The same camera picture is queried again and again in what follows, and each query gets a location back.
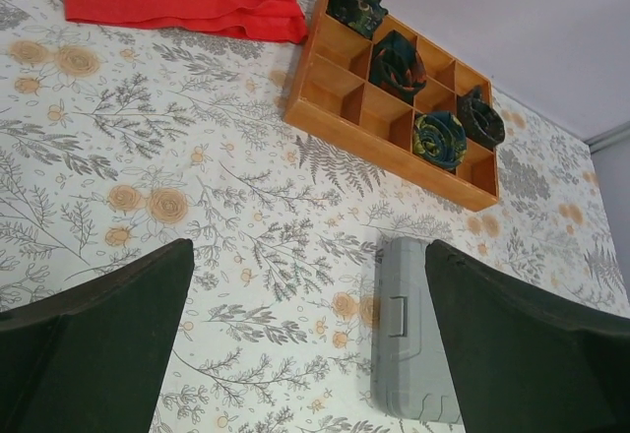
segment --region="table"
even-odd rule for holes
[[[154,433],[463,431],[373,407],[395,235],[630,315],[588,147],[502,93],[501,203],[473,214],[285,126],[299,47],[0,9],[1,309],[195,242]]]

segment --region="wooden box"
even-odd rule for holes
[[[326,14],[318,0],[311,34],[295,74],[284,121],[467,209],[479,211],[499,200],[495,152],[468,140],[464,162],[443,170],[411,152],[417,112],[457,112],[457,94],[481,85],[491,103],[490,82],[478,72],[392,16],[373,40]],[[368,82],[372,47],[390,30],[415,44],[427,85],[413,106]]]

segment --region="gray toolbox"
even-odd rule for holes
[[[428,244],[396,238],[384,248],[375,397],[399,418],[462,424],[424,271]]]

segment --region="white wall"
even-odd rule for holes
[[[619,267],[630,287],[630,140],[595,153],[593,162]]]
[[[586,140],[628,120],[630,0],[383,0],[495,87]]]

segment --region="rolled necktie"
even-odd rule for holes
[[[370,82],[409,105],[426,86],[420,55],[398,31],[391,30],[374,45]]]
[[[505,140],[505,126],[499,114],[481,98],[481,86],[457,97],[457,116],[466,136],[493,150]]]
[[[413,153],[434,165],[452,170],[466,153],[466,133],[449,111],[416,113],[413,123]]]
[[[381,0],[329,0],[326,13],[363,37],[372,39],[388,12],[381,7]]]

